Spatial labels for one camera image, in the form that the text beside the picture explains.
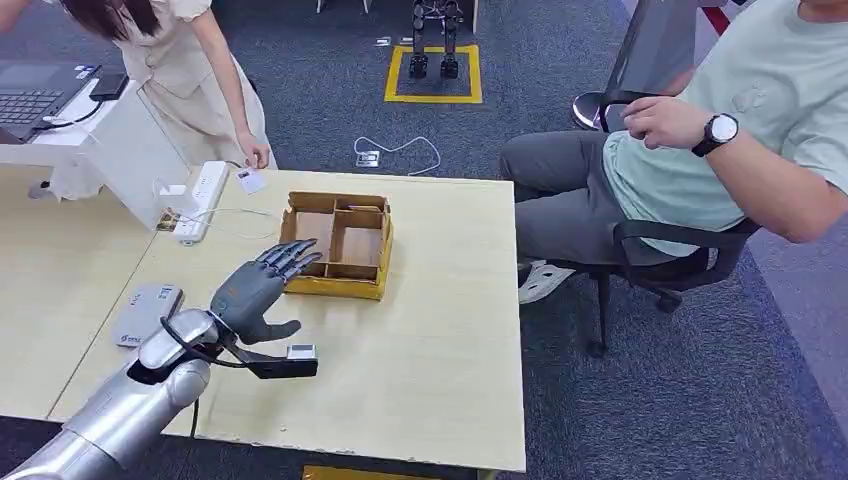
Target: robot feet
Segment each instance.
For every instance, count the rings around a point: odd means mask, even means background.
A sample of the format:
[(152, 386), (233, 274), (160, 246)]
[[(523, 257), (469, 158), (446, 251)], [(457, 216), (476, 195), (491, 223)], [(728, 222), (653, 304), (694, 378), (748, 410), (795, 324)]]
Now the robot feet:
[(409, 76), (411, 78), (427, 77), (427, 55), (419, 53), (412, 55), (409, 61)]
[(456, 80), (459, 76), (459, 62), (455, 58), (445, 58), (442, 60), (442, 78)]

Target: wristwatch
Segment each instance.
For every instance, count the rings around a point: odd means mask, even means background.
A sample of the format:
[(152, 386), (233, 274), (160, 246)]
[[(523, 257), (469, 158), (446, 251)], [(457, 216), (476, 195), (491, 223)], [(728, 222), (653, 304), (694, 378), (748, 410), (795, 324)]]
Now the wristwatch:
[(730, 142), (739, 133), (739, 122), (732, 116), (721, 113), (707, 122), (704, 139), (692, 148), (692, 153), (704, 157), (716, 148)]

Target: power strip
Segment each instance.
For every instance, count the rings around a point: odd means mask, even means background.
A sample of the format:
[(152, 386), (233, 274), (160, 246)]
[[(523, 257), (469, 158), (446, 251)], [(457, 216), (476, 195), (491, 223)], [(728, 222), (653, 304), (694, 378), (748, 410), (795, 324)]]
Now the power strip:
[(191, 197), (197, 204), (197, 210), (187, 213), (174, 229), (174, 236), (183, 245), (194, 245), (203, 240), (208, 223), (212, 220), (212, 210), (218, 205), (227, 175), (230, 173), (226, 162), (206, 162), (200, 169), (200, 175), (191, 189)]

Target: light wood tabletop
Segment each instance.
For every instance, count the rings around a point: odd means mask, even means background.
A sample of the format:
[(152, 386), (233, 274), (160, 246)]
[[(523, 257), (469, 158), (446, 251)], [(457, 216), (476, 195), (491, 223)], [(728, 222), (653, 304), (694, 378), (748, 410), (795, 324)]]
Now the light wood tabletop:
[(27, 197), (50, 170), (0, 166), (0, 414), (44, 419), (153, 239), (104, 190)]
[[(264, 172), (246, 195), (230, 177), (220, 208), (281, 215), (290, 190), (388, 198), (394, 245), (380, 302), (284, 295), (269, 323), (299, 319), (287, 341), (252, 349), (283, 354), (314, 343), (314, 378), (259, 380), (213, 368), (200, 400), (198, 437), (339, 454), (524, 471), (524, 407), (512, 185), (307, 172)], [(243, 262), (276, 243), (278, 217), (221, 211), (192, 247), (156, 237), (122, 301), (145, 282), (184, 289), (185, 307), (208, 306)], [(263, 236), (245, 239), (242, 236)], [(111, 343), (114, 312), (51, 416), (69, 418), (126, 351)], [(190, 411), (168, 433), (187, 435)]]

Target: black cable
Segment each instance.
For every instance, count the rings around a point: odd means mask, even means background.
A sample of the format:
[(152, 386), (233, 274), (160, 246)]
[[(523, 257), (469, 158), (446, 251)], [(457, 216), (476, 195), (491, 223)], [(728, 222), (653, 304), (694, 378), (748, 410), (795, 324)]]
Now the black cable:
[(190, 437), (194, 440), (194, 434), (197, 432), (197, 414), (200, 411), (200, 399), (194, 401), (194, 413), (191, 416), (191, 434)]
[(73, 122), (57, 123), (57, 124), (53, 124), (53, 125), (45, 125), (43, 127), (35, 127), (33, 130), (37, 130), (39, 132), (44, 132), (44, 131), (47, 131), (47, 130), (55, 130), (57, 128), (70, 127), (71, 125), (73, 125), (75, 123), (84, 122), (84, 121), (88, 120), (89, 118), (93, 117), (94, 114), (97, 113), (97, 111), (100, 110), (100, 107), (102, 107), (102, 106), (103, 106), (103, 102), (97, 102), (97, 105), (94, 106), (94, 110), (86, 113), (85, 115), (74, 120)]
[(200, 360), (203, 360), (204, 362), (208, 362), (208, 363), (211, 363), (213, 365), (220, 365), (222, 367), (247, 368), (247, 365), (244, 364), (244, 363), (235, 363), (235, 362), (227, 362), (227, 361), (224, 361), (224, 360), (218, 360), (218, 359), (210, 357), (209, 355), (206, 355), (203, 352), (199, 352), (199, 351), (195, 350), (194, 347), (192, 347), (191, 345), (186, 343), (186, 341), (183, 340), (182, 337), (180, 337), (180, 335), (177, 332), (174, 331), (174, 328), (171, 327), (170, 320), (168, 320), (167, 318), (160, 317), (159, 323), (162, 324), (162, 328), (164, 328), (165, 331), (168, 332), (168, 335), (170, 335), (171, 338), (173, 338), (175, 342), (179, 343), (180, 346), (183, 347), (183, 349), (186, 351), (186, 353), (189, 356), (192, 356), (194, 358), (198, 358)]

